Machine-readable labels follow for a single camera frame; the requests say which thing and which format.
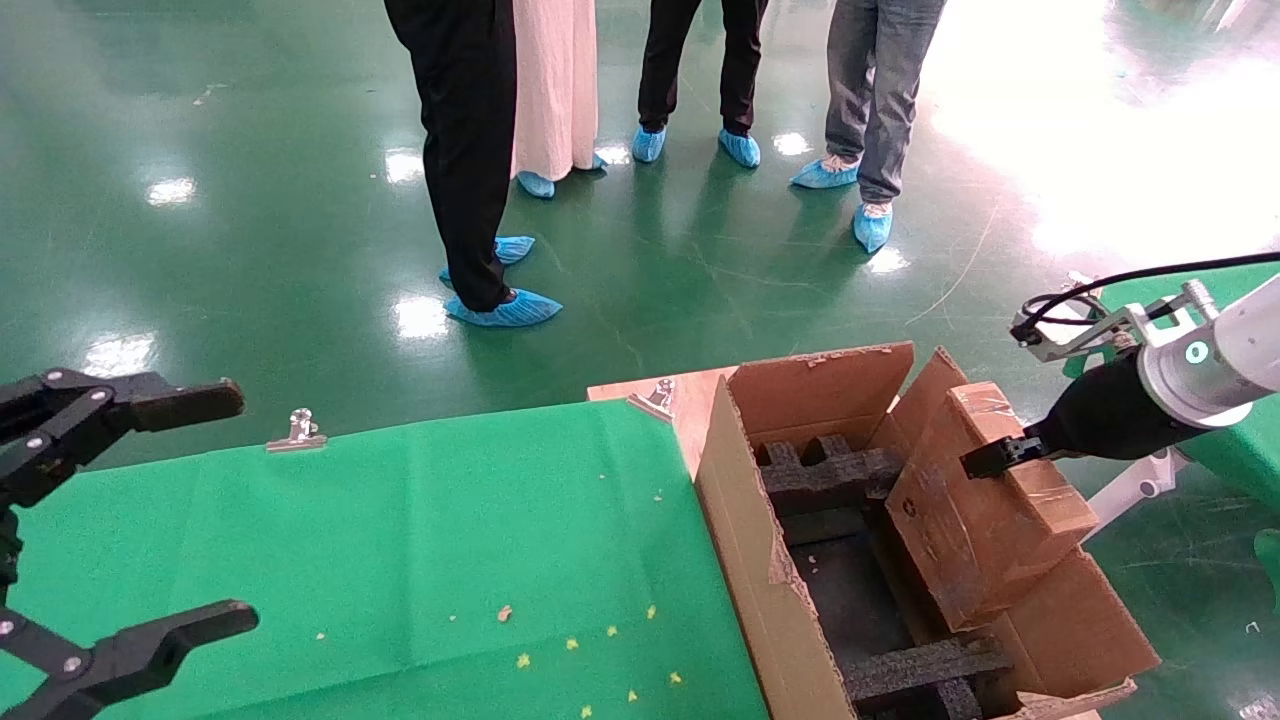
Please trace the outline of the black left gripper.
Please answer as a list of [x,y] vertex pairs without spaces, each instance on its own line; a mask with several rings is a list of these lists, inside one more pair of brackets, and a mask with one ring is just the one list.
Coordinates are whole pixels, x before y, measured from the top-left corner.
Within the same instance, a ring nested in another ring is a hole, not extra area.
[[[241,415],[230,379],[174,386],[155,372],[95,377],[51,369],[1,387],[1,503],[32,509],[131,432],[164,432]],[[1,512],[1,588],[18,582],[19,519]],[[5,607],[3,652],[45,679],[5,719],[93,719],[106,707],[172,684],[196,648],[253,630],[257,611],[224,600],[123,628],[79,647]]]

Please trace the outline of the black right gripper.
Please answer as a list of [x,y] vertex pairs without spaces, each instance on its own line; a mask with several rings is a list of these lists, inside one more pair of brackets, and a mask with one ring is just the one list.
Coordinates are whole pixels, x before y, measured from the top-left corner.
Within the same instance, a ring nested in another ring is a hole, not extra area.
[[970,478],[997,478],[1051,455],[1139,460],[1203,434],[1148,395],[1138,356],[1119,354],[1070,383],[1036,423],[1036,436],[1006,436],[960,457]]

